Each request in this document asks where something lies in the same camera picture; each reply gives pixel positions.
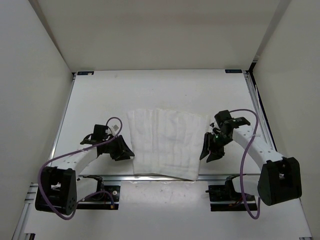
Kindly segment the white skirt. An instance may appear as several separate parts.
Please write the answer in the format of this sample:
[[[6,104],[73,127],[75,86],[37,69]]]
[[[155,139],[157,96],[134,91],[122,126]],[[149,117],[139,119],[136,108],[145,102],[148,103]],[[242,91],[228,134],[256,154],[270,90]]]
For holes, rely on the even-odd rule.
[[[133,173],[196,181],[210,117],[166,109],[127,112]]]

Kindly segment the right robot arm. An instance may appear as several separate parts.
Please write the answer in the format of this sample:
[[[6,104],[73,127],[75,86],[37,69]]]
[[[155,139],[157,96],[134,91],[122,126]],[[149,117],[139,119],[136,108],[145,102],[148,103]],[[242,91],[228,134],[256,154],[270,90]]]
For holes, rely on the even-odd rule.
[[[235,142],[243,149],[240,171],[228,177],[223,194],[230,200],[247,195],[258,197],[265,205],[299,199],[302,196],[300,164],[294,157],[285,157],[272,149],[257,135],[258,126],[252,126],[245,117],[232,117],[229,110],[218,112],[211,123],[212,131],[204,135],[200,159],[213,162],[225,155],[225,146]],[[244,174],[244,161],[250,156],[260,170],[258,178]]]

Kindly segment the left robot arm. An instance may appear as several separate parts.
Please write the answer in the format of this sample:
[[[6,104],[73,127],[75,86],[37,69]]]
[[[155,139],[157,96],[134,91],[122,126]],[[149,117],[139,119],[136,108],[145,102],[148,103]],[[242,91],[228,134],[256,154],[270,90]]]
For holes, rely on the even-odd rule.
[[[124,138],[108,125],[96,124],[93,132],[81,141],[84,149],[65,154],[57,166],[42,166],[38,173],[38,189],[35,209],[55,213],[64,220],[71,219],[80,202],[109,201],[115,208],[115,198],[107,191],[103,177],[82,171],[101,155],[109,155],[114,161],[132,159],[135,154]]]

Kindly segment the front white cover board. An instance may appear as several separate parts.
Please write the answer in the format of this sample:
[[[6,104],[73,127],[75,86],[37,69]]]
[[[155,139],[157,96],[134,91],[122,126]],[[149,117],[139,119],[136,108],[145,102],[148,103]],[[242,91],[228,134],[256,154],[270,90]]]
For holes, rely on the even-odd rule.
[[[77,210],[71,220],[32,209],[25,232],[37,240],[298,240],[311,236],[301,202],[211,211],[205,181],[124,181],[117,210]]]

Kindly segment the right blue table label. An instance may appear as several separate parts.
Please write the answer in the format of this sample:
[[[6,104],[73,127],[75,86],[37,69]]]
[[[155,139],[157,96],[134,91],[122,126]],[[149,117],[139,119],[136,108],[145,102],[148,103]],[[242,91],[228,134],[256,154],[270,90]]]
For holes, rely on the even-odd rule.
[[[226,74],[242,74],[243,71],[241,69],[226,69]]]

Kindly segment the blue table label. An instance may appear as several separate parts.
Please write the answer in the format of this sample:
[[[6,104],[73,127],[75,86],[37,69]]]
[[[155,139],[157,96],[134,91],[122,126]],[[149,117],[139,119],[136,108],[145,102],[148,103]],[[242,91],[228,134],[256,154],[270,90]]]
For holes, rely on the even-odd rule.
[[[92,76],[94,75],[94,71],[78,71],[77,76]]]
[[[226,69],[226,74],[242,74],[243,71],[241,69]]]

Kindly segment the left blue table label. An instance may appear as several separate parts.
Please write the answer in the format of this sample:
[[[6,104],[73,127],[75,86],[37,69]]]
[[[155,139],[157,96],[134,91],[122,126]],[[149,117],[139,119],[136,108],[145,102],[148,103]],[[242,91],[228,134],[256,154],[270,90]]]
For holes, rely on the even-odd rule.
[[[94,75],[94,71],[78,71],[77,76],[92,76]]]

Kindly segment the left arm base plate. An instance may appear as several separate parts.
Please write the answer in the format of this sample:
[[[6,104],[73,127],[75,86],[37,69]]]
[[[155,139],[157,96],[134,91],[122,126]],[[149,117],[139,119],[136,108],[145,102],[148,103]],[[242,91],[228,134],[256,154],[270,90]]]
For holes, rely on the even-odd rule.
[[[101,176],[85,175],[78,177],[77,210],[110,210],[119,209],[120,185],[107,185]]]

